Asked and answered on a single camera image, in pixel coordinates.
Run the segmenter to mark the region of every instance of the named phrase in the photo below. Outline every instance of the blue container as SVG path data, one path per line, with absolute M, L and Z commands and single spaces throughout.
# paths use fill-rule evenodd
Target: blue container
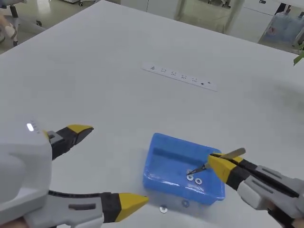
M 225 198 L 225 184 L 212 169 L 195 173 L 202 184 L 186 178 L 193 170 L 207 162 L 208 155 L 217 149 L 155 133 L 152 137 L 143 171 L 145 188 L 173 194 L 188 200 L 211 205 Z

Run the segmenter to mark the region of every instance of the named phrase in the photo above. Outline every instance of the power strip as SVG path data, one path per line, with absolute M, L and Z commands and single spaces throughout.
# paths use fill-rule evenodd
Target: power strip
M 205 89 L 217 91 L 217 86 L 210 81 L 206 81 L 206 80 L 199 79 L 197 77 L 181 74 L 175 70 L 160 67 L 153 63 L 144 63 L 142 65 L 142 69 L 155 73 L 155 74 L 158 74 L 158 75 L 163 75 L 165 77 L 173 78 L 175 80 L 179 80 L 181 82 L 185 82 L 185 83 L 188 83 L 191 85 L 195 85 L 195 86 L 202 87 Z

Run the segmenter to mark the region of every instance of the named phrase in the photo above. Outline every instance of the water bottle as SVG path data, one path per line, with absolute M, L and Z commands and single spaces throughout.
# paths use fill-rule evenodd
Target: water bottle
M 289 12 L 290 9 L 286 10 L 286 12 L 277 13 L 274 16 L 265 33 L 265 39 L 272 42 L 278 42 L 283 40 L 285 30 L 292 21 L 292 18 L 288 15 Z
M 284 41 L 293 44 L 295 38 L 299 35 L 304 27 L 304 12 L 302 12 L 298 17 L 293 18 L 289 26 L 284 33 Z

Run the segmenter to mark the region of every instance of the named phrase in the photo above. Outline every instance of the metal washer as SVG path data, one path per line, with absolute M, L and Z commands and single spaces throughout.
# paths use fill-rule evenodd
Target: metal washer
M 192 181 L 194 179 L 193 175 L 187 175 L 187 180 Z
M 167 211 L 168 211 L 168 208 L 165 205 L 160 206 L 160 212 L 161 213 L 165 214 L 165 213 L 167 213 Z
M 195 178 L 195 183 L 196 184 L 198 184 L 198 185 L 200 185 L 200 184 L 202 184 L 202 180 L 201 180 L 201 178 Z
M 189 201 L 185 199 L 182 200 L 181 204 L 184 208 L 188 208 L 190 206 Z

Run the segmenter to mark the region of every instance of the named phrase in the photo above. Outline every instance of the white tabletop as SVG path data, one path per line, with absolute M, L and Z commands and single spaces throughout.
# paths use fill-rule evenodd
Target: white tabletop
M 304 62 L 293 67 L 294 57 L 102 1 L 0 56 L 0 114 L 31 114 L 46 130 L 95 127 L 54 161 L 53 190 L 147 194 L 142 173 L 155 132 L 223 152 L 245 147 L 251 162 L 304 178 Z M 143 71 L 143 62 L 209 79 L 218 92 Z M 229 187 L 210 207 L 154 194 L 104 226 L 279 227 Z

